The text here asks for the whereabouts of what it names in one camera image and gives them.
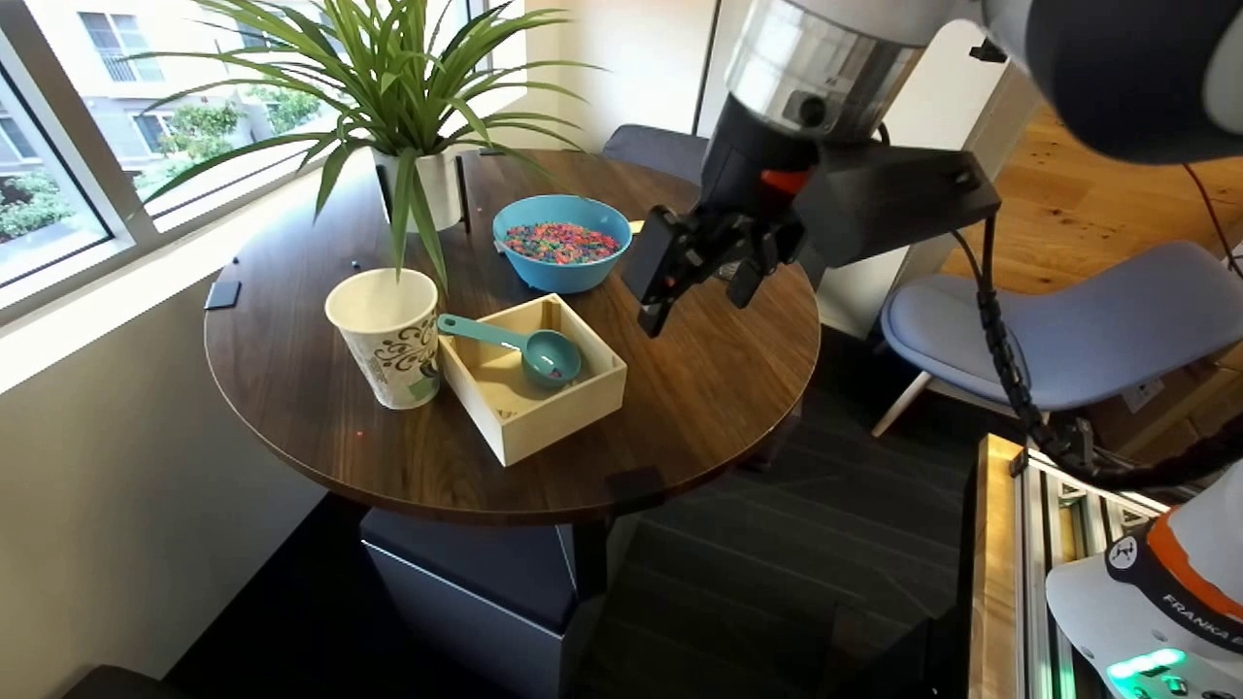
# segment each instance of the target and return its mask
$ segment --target paper cup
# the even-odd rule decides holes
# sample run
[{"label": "paper cup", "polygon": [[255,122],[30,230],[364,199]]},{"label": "paper cup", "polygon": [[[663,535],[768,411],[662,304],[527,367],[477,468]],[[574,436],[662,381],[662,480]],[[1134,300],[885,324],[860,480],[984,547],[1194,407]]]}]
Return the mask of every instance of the paper cup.
[{"label": "paper cup", "polygon": [[390,411],[418,407],[439,394],[435,309],[435,279],[413,270],[359,271],[321,300],[321,314]]}]

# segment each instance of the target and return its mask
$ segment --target teal bowl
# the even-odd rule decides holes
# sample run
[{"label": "teal bowl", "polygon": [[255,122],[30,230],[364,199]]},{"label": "teal bowl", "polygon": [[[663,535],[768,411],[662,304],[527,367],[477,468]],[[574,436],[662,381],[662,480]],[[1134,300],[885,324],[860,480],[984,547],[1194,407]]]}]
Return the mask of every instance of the teal bowl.
[{"label": "teal bowl", "polygon": [[[544,256],[525,256],[506,244],[506,236],[522,225],[582,225],[582,230],[613,236],[618,249],[611,256],[554,263]],[[496,244],[496,254],[506,254],[516,279],[535,292],[554,292],[554,296],[582,296],[582,292],[598,289],[602,279],[611,279],[611,271],[626,256],[629,240],[632,240],[632,232],[629,232],[629,222],[620,218],[620,212],[613,212],[598,199],[578,199],[578,196],[516,199],[494,218],[494,244]]]}]

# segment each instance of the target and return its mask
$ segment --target cable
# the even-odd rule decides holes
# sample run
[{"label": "cable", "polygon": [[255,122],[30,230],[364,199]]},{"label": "cable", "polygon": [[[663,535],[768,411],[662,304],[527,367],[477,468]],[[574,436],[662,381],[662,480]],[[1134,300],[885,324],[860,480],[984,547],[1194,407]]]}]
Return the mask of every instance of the cable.
[{"label": "cable", "polygon": [[1019,417],[1022,433],[1072,480],[1090,481],[1098,490],[1163,490],[1163,487],[1185,487],[1206,473],[1219,473],[1234,459],[1243,459],[1243,417],[1234,417],[1226,427],[1219,427],[1213,438],[1194,442],[1188,450],[1134,472],[1115,461],[1112,454],[1097,450],[1090,433],[1068,421],[1046,421],[1041,407],[1031,395],[1031,375],[1022,363],[1022,346],[1006,331],[1006,314],[995,292],[995,218],[984,222],[984,262],[974,262],[964,232],[954,240],[969,254],[973,275],[974,275],[974,300],[979,300],[979,324],[988,350],[995,359],[995,375],[1006,390],[1011,411]]},{"label": "cable", "polygon": [[954,232],[954,240],[969,249],[969,263],[974,271],[974,304],[984,338],[995,363],[995,375],[1006,390],[1011,411],[1019,417],[1022,436],[1031,436],[1062,472],[1076,473],[1090,487],[1127,487],[1127,468],[1098,454],[1090,436],[1080,423],[1068,421],[1046,421],[1031,394],[1031,367],[1022,363],[1022,346],[1006,331],[1001,300],[995,292],[995,236],[1000,222],[984,222],[984,262],[969,249],[969,240]]},{"label": "cable", "polygon": [[1225,256],[1226,256],[1226,270],[1230,270],[1234,275],[1243,275],[1239,256],[1234,256],[1234,249],[1230,249],[1230,240],[1226,240],[1226,230],[1225,230],[1219,218],[1215,218],[1215,208],[1213,208],[1213,199],[1210,199],[1206,181],[1197,175],[1194,164],[1182,164],[1182,170],[1197,182],[1197,196],[1199,196],[1199,203],[1206,203],[1206,212],[1210,212],[1210,222],[1213,222],[1213,232],[1215,232],[1215,240],[1219,240],[1219,249],[1225,249]]}]

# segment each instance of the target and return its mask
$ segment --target trees outside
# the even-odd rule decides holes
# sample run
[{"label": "trees outside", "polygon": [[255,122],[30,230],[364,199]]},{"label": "trees outside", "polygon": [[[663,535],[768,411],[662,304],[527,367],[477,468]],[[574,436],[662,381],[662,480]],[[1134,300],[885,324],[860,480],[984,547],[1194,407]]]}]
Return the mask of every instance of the trees outside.
[{"label": "trees outside", "polygon": [[[284,89],[249,89],[229,100],[184,100],[162,118],[162,164],[136,175],[136,191],[144,196],[218,151],[271,133],[293,133],[314,112],[319,100]],[[64,203],[57,181],[48,170],[0,175],[0,244],[38,232],[69,216],[73,208]]]},{"label": "trees outside", "polygon": [[73,208],[57,196],[48,170],[0,175],[0,244],[69,218]]}]

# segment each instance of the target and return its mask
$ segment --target dark carpet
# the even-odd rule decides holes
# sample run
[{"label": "dark carpet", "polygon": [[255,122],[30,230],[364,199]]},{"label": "dark carpet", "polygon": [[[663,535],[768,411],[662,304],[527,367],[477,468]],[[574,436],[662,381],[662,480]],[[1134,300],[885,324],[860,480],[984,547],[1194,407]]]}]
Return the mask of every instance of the dark carpet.
[{"label": "dark carpet", "polygon": [[[964,583],[964,511],[1000,417],[923,395],[872,423],[908,368],[829,331],[803,417],[768,472],[723,473],[626,522],[566,694],[834,694]],[[169,684],[249,694],[506,694],[413,638],[359,547],[363,511],[325,496]]]}]

